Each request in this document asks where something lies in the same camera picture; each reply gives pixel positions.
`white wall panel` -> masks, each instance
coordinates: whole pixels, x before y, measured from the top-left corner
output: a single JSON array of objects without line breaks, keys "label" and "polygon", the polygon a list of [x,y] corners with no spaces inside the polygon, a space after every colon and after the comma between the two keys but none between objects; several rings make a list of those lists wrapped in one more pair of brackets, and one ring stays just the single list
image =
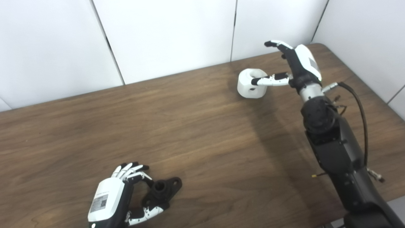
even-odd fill
[{"label": "white wall panel", "polygon": [[269,40],[309,44],[327,0],[238,0],[232,61],[278,51]]},{"label": "white wall panel", "polygon": [[236,0],[94,0],[125,83],[230,60]]},{"label": "white wall panel", "polygon": [[325,44],[385,102],[405,84],[405,1],[331,0],[313,42]]},{"label": "white wall panel", "polygon": [[88,0],[0,1],[0,97],[12,108],[119,85]]},{"label": "white wall panel", "polygon": [[405,120],[405,88],[395,96],[388,105]]},{"label": "white wall panel", "polygon": [[10,106],[0,98],[0,112],[10,110]]}]

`robotic hand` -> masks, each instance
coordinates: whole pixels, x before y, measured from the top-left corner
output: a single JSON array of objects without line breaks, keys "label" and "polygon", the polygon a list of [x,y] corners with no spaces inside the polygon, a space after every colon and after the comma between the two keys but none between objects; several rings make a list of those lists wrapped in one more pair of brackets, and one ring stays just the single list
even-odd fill
[{"label": "robotic hand", "polygon": [[[169,208],[169,200],[181,188],[178,177],[154,182],[143,171],[149,166],[123,163],[110,178],[98,184],[87,219],[89,228],[125,228],[144,222]],[[144,181],[151,191],[142,200],[143,208],[129,210],[134,185]]]}]

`wooden table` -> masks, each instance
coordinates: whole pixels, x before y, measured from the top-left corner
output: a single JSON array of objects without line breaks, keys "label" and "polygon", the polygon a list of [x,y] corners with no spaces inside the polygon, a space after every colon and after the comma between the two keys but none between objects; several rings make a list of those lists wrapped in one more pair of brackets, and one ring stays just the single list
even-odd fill
[{"label": "wooden table", "polygon": [[[387,180],[379,192],[405,195],[405,123],[325,46],[309,48],[324,85],[344,81],[363,102],[369,166]],[[0,113],[1,226],[87,227],[98,183],[131,161],[155,179],[183,180],[171,208],[137,227],[316,227],[342,217],[328,177],[311,178],[321,169],[300,97],[285,86],[242,98],[245,68],[289,70],[273,53]],[[356,102],[337,94],[362,144]],[[135,206],[147,187],[136,190]]]}]

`qr code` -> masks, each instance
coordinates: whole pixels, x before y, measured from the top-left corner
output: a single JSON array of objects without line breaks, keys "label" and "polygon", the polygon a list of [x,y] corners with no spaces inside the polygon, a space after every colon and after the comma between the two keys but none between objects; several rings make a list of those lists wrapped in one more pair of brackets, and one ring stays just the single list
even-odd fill
[{"label": "qr code", "polygon": [[95,198],[93,200],[92,206],[90,208],[90,213],[104,209],[107,204],[107,199],[108,199],[108,195],[103,195],[103,196]]}]

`hole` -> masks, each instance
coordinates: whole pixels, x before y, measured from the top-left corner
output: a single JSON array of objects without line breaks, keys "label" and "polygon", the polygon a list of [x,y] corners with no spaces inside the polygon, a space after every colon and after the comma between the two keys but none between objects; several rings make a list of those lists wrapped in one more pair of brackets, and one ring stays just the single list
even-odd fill
[{"label": "hole", "polygon": [[252,78],[263,77],[262,73],[260,71],[255,71],[255,70],[249,72],[249,76]]},{"label": "hole", "polygon": [[166,184],[164,182],[156,182],[155,183],[155,190],[156,191],[163,191],[166,188]]}]

